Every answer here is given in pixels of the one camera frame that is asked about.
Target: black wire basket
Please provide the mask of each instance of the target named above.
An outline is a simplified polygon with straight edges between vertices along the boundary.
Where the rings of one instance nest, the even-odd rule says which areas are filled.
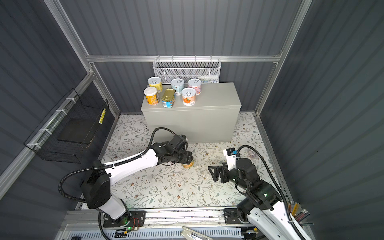
[[[76,95],[45,129],[37,128],[24,145],[47,161],[80,163],[109,111],[103,98]]]

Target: food can on table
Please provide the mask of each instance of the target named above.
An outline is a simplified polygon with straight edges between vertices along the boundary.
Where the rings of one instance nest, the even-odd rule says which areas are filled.
[[[196,95],[201,93],[201,81],[197,78],[192,78],[188,81],[188,87],[195,89]]]
[[[186,106],[192,106],[196,102],[196,90],[193,88],[184,88],[181,91],[183,103]]]
[[[175,95],[181,95],[181,91],[184,89],[184,80],[181,78],[175,78],[170,82],[172,89],[175,89]]]
[[[175,89],[166,89],[161,100],[163,101],[163,106],[165,108],[173,107],[173,103],[175,102]]]
[[[154,106],[159,103],[159,94],[157,93],[157,89],[155,87],[147,87],[144,89],[144,95],[147,98],[149,105]]]
[[[161,83],[161,78],[159,77],[151,77],[148,79],[148,84],[150,87],[155,87],[157,92],[163,91],[163,84]]]

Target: gray box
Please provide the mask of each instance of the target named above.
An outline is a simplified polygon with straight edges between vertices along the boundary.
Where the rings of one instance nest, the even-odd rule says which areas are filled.
[[[171,88],[163,85],[164,90]],[[196,96],[193,106],[186,106],[182,96],[175,96],[172,108],[159,104],[151,106],[144,98],[141,111],[147,121],[148,128],[153,131],[157,127],[166,127],[176,134],[187,136],[189,143],[229,142],[240,112],[241,103],[233,83],[203,84],[201,94]],[[154,140],[164,142],[172,139],[172,134],[158,130]]]

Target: wire basket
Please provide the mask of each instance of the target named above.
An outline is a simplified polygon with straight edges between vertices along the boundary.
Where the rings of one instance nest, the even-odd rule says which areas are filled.
[[[181,78],[185,83],[192,78],[198,78],[202,83],[218,83],[220,76],[220,61],[212,62],[163,62],[153,61],[153,71],[161,78],[163,84],[170,84],[175,78]]]
[[[76,95],[45,129],[31,142],[24,143],[37,156],[47,161],[80,163],[86,161],[88,148],[102,124],[108,102],[103,98]]]

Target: floral tablecloth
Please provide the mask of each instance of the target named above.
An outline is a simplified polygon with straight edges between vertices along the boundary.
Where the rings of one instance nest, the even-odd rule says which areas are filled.
[[[150,136],[143,115],[121,115],[102,162],[115,161],[143,151]],[[112,186],[111,191],[124,200],[129,208],[236,205],[244,196],[231,182],[214,182],[207,166],[218,166],[225,161],[223,149],[238,148],[244,144],[253,146],[264,156],[274,175],[252,113],[240,113],[230,142],[189,144],[188,150],[194,157],[191,168],[175,164],[143,169]],[[246,154],[246,150],[242,150],[242,155]],[[253,163],[260,177],[272,184],[262,161],[257,159]]]

